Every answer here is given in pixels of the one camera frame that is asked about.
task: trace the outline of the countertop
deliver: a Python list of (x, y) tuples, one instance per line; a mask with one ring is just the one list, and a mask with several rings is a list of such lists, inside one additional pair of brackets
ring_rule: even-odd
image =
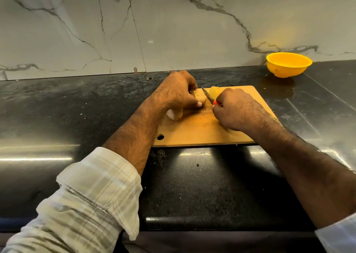
[[(356, 169), (356, 60), (278, 79), (265, 66), (190, 70), (199, 86), (253, 85), (301, 138)], [(0, 82), (0, 232), (18, 231), (69, 164), (101, 146), (168, 72)], [(257, 145), (155, 148), (142, 176), (141, 230), (312, 231)]]

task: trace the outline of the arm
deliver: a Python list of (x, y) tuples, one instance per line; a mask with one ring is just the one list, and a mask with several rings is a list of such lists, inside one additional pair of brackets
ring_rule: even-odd
[(170, 108), (200, 107), (189, 94), (196, 88), (187, 71), (167, 77), (103, 147), (58, 175), (60, 189), (3, 252), (112, 252), (123, 229), (134, 240), (140, 175), (158, 125)]
[(242, 131), (275, 161), (317, 228), (356, 211), (356, 174), (288, 132), (249, 94), (226, 89), (213, 108), (227, 128)]

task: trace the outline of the knife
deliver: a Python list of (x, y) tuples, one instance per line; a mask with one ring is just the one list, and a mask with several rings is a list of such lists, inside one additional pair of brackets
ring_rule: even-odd
[(221, 105), (207, 92), (207, 90), (204, 89), (204, 87), (202, 87), (202, 91), (204, 92), (205, 96), (207, 97), (207, 99), (209, 99), (212, 105)]

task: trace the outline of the white plaid shirt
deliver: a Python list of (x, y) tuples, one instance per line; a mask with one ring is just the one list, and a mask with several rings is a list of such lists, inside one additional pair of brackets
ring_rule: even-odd
[[(63, 170), (38, 217), (9, 239), (6, 252), (112, 252), (124, 229), (139, 233), (141, 178), (123, 157), (98, 147)], [(316, 231), (328, 253), (356, 252), (356, 215)]]

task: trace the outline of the cutting board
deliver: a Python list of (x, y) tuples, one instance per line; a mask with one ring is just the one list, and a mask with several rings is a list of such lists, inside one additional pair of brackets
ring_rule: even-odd
[[(262, 107), (277, 119), (273, 111), (264, 101), (253, 86), (232, 86), (220, 87), (242, 89), (249, 93)], [(164, 116), (158, 128), (153, 147), (179, 147), (179, 146), (201, 146), (201, 145), (220, 145), (220, 144), (247, 144), (255, 143), (249, 136), (240, 132), (224, 128), (215, 118), (211, 103), (206, 101), (205, 105), (199, 109), (185, 109), (182, 119), (171, 120), (167, 115)]]

